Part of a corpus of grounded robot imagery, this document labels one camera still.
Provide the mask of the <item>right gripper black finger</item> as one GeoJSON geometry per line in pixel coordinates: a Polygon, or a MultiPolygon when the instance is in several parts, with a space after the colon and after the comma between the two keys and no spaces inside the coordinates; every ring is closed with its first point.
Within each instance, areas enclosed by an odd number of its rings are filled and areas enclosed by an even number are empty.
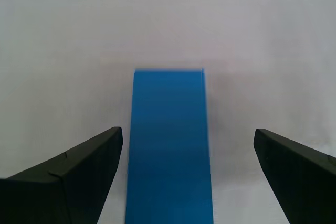
{"type": "Polygon", "coordinates": [[[266,129],[254,149],[289,223],[335,223],[335,157],[266,129]]]}
{"type": "Polygon", "coordinates": [[[1,223],[97,223],[122,145],[122,129],[112,127],[1,179],[1,223]]]}

